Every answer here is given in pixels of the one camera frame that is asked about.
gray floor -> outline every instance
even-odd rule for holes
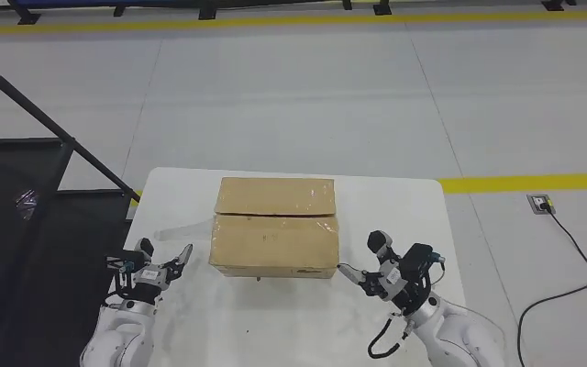
[[[157,166],[415,178],[585,172],[587,25],[4,36],[0,72],[140,189]],[[49,136],[0,96],[0,137]],[[63,188],[111,184],[82,160]],[[587,194],[551,192],[581,245]],[[469,306],[507,331],[587,266],[525,193],[448,195]],[[587,293],[525,322],[536,367],[583,366]]]

box lid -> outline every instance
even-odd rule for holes
[[[217,214],[333,216],[334,180],[224,177]]]
[[[209,262],[235,267],[336,268],[337,219],[218,215]]]

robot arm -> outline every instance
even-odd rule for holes
[[[116,290],[123,302],[103,307],[94,336],[80,357],[82,367],[146,367],[153,352],[152,330],[157,313],[156,298],[182,276],[193,245],[171,261],[150,263],[153,247],[142,239],[135,250],[108,256],[109,269],[117,269]],[[135,274],[135,286],[129,281]]]
[[[431,291],[428,270],[435,262],[444,269],[443,257],[430,246],[416,243],[401,258],[382,231],[370,234],[368,247],[379,260],[378,272],[358,271],[347,264],[339,264],[338,269],[366,295],[377,295],[402,310],[407,323],[403,339],[413,330],[426,346],[433,367],[504,367],[499,347],[487,330]],[[398,343],[388,353],[372,355],[378,338],[369,347],[372,358],[389,356],[399,348]]]

yellow stripe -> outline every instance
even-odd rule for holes
[[[392,24],[392,23],[461,23],[461,22],[526,22],[533,20],[587,20],[587,11],[527,12],[485,14],[421,14],[377,17],[362,16],[303,16],[251,17],[216,20],[172,20],[128,23],[71,23],[37,24],[34,26],[0,26],[0,35],[65,32],[118,32],[143,30],[187,30],[204,28],[308,26],[336,24]]]
[[[442,178],[437,180],[445,194],[537,193],[552,190],[587,190],[587,173],[545,174],[541,176],[497,176]]]

power outlet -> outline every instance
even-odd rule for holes
[[[550,197],[548,195],[528,194],[526,197],[528,198],[528,202],[530,203],[530,207],[532,207],[532,211],[534,212],[534,214],[548,214],[548,211],[540,208],[540,204],[543,203],[548,203],[550,205],[552,214],[556,213],[554,205],[552,205],[552,200],[550,200]]]

